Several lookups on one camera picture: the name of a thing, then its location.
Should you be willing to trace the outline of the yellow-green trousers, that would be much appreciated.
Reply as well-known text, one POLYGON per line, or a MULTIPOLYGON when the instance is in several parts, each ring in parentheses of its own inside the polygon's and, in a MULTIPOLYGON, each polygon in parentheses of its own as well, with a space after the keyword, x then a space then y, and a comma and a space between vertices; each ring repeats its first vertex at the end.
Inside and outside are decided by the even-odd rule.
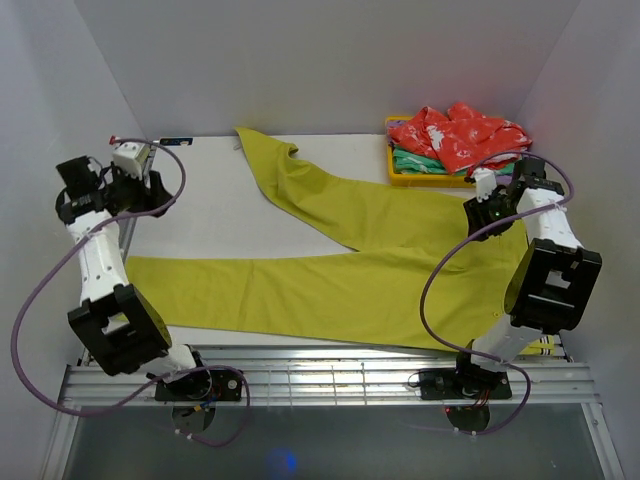
POLYGON ((237 131, 258 189, 344 247, 278 258, 130 256, 130 280, 166 323, 450 351, 503 314, 528 241, 522 223, 467 241, 460 198, 338 177, 296 145, 237 131))

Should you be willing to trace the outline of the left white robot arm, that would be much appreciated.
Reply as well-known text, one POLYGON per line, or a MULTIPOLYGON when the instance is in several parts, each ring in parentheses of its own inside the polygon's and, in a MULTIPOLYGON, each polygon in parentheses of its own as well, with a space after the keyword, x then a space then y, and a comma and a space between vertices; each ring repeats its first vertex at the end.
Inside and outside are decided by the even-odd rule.
POLYGON ((169 392, 197 400, 211 390, 210 372, 195 349, 172 342, 160 314, 129 281, 120 252, 115 217, 155 210, 171 198, 160 174, 144 171, 147 155, 144 146, 126 143, 99 171, 87 156, 56 167, 65 187, 55 210, 79 247, 81 272, 79 305, 67 317, 106 374, 145 369, 169 392))

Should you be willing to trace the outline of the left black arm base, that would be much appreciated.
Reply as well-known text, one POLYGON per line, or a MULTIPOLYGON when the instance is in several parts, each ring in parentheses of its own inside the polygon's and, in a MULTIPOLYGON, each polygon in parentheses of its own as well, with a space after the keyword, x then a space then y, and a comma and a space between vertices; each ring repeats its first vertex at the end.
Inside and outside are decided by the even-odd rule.
POLYGON ((237 402, 242 398, 243 381, 229 368, 214 368, 190 373, 182 378, 156 385, 154 399, 164 402, 237 402))

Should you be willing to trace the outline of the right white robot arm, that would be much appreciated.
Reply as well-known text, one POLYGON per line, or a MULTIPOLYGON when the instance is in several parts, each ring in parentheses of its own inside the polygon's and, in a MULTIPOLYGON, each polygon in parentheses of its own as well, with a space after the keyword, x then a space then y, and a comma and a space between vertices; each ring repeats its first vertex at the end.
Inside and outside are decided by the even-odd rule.
POLYGON ((486 167, 470 181, 476 195, 464 204, 469 236, 485 241, 521 219, 528 247, 506 288, 502 318, 457 356, 451 382, 464 397, 504 383, 508 363, 532 342, 574 329, 602 267, 601 255, 573 233, 564 189, 547 178, 543 160, 516 161, 507 185, 486 167))

